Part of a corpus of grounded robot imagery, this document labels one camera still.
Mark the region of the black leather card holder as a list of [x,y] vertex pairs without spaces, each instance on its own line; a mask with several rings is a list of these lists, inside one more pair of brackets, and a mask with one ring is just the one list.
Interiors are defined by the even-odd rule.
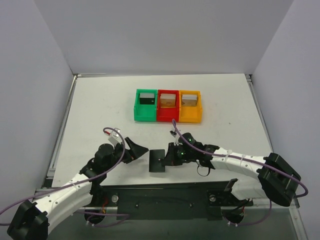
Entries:
[[164,173],[165,166],[162,165],[162,160],[165,158],[164,149],[152,149],[149,151],[149,172]]

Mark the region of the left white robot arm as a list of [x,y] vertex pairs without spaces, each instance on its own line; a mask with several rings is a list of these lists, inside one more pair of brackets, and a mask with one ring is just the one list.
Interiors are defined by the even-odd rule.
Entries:
[[129,137],[116,145],[104,143],[94,157],[60,189],[48,191],[34,202],[24,200],[18,207],[7,234],[13,240],[46,240],[51,231],[78,209],[89,205],[102,195],[101,182],[120,162],[130,163],[148,148]]

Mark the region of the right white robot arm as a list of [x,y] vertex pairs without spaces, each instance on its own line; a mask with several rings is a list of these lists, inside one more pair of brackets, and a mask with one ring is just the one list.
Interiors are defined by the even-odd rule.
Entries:
[[300,175],[279,154],[254,156],[235,153],[217,145],[202,144],[191,133],[184,133],[168,144],[163,166],[188,163],[209,170],[226,170],[253,179],[254,183],[237,181],[230,193],[237,200],[268,198],[277,205],[288,207],[296,194]]

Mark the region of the black card stack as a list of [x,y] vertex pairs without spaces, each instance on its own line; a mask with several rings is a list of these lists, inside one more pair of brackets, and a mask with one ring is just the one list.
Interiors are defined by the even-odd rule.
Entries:
[[141,105],[154,105],[156,96],[152,92],[141,92],[138,99]]

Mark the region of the brown card stack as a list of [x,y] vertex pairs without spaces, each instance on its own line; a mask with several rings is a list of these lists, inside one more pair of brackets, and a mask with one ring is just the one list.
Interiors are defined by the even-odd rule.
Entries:
[[172,93],[161,93],[160,98],[161,108],[175,108],[176,107],[176,95]]

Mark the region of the green plastic bin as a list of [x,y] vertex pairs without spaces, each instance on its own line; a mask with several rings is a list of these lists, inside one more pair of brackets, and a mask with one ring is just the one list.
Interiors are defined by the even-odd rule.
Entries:
[[[154,105],[142,105],[139,102],[140,93],[154,93],[155,104]],[[136,122],[156,122],[157,117],[157,89],[137,89],[135,95],[135,102],[133,108],[133,116]]]

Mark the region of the orange plastic bin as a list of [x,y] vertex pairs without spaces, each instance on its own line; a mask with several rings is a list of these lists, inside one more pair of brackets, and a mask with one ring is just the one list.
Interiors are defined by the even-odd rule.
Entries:
[[[183,100],[185,95],[193,95],[194,100],[191,103],[186,103]],[[180,123],[200,124],[202,122],[203,108],[201,92],[196,90],[179,90],[179,119]]]

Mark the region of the red plastic bin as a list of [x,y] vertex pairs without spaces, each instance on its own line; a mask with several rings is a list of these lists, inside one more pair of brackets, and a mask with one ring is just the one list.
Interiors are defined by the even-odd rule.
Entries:
[[180,92],[178,90],[159,89],[157,92],[156,121],[179,121]]

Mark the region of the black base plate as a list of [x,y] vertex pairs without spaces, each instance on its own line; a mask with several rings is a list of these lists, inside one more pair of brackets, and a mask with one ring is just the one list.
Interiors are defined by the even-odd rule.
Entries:
[[86,211],[114,210],[130,220],[220,220],[225,208],[232,214],[253,206],[246,197],[238,200],[231,183],[191,182],[141,185],[105,185],[93,197]]

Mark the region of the aluminium frame rail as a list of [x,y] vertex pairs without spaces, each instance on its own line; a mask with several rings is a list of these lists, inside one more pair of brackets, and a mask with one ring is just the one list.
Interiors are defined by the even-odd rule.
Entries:
[[53,152],[51,155],[51,159],[50,159],[48,170],[47,170],[47,173],[45,176],[45,180],[51,180],[54,178],[54,175],[55,175],[56,163],[57,163],[57,160],[58,160],[58,157],[60,154],[60,149],[61,149],[61,145],[62,145],[62,141],[63,141],[63,137],[64,137],[64,132],[65,132],[65,128],[66,128],[66,124],[67,124],[67,120],[68,120],[68,116],[69,116],[69,112],[70,112],[70,108],[72,105],[73,96],[74,96],[74,92],[75,92],[75,88],[76,88],[76,84],[77,84],[77,78],[78,78],[78,75],[75,74],[73,76],[73,80],[72,80],[71,87],[69,90],[66,108],[65,108],[65,111],[63,114],[61,125],[59,127],[57,139],[56,139],[56,142],[55,142],[55,145],[53,148]]

